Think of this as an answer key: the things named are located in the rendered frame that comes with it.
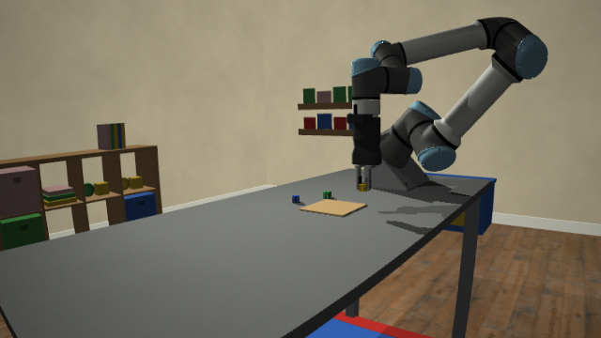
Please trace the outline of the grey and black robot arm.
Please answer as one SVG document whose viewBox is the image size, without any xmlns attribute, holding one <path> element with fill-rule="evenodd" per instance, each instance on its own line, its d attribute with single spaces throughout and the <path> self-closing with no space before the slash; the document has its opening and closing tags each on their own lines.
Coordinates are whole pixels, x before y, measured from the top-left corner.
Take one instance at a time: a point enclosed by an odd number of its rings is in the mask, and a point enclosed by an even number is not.
<svg viewBox="0 0 601 338">
<path fill-rule="evenodd" d="M 512 20 L 484 18 L 393 44 L 380 40 L 371 48 L 372 58 L 352 61 L 352 99 L 380 100 L 380 94 L 407 95 L 421 90 L 420 70 L 408 65 L 476 48 L 496 51 L 491 56 L 491 65 L 443 119 L 423 102 L 415 101 L 382 132 L 380 149 L 385 162 L 402 169 L 414 150 L 427 171 L 450 167 L 455 162 L 461 137 L 505 90 L 542 72 L 547 63 L 546 44 L 520 22 Z"/>
</svg>

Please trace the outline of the tan flat mat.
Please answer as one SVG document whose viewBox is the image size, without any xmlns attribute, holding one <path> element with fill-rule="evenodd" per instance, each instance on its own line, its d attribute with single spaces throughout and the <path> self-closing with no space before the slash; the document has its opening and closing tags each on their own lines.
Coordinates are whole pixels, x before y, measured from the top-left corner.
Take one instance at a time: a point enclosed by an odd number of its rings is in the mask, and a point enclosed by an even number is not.
<svg viewBox="0 0 601 338">
<path fill-rule="evenodd" d="M 325 199 L 312 205 L 302 207 L 300 210 L 344 217 L 347 214 L 366 206 L 367 204 Z"/>
</svg>

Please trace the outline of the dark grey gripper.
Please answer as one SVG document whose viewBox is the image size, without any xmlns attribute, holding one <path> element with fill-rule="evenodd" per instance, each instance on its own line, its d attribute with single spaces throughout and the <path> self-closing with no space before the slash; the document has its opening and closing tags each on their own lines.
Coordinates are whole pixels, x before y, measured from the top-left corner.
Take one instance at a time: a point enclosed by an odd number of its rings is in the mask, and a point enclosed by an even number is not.
<svg viewBox="0 0 601 338">
<path fill-rule="evenodd" d="M 379 148 L 380 117 L 378 115 L 380 115 L 380 100 L 353 100 L 352 115 L 347 115 L 347 123 L 354 123 L 352 164 L 357 164 L 355 165 L 357 168 L 356 190 L 362 183 L 362 167 L 367 165 L 366 190 L 370 191 L 372 168 L 382 164 L 382 153 Z"/>
</svg>

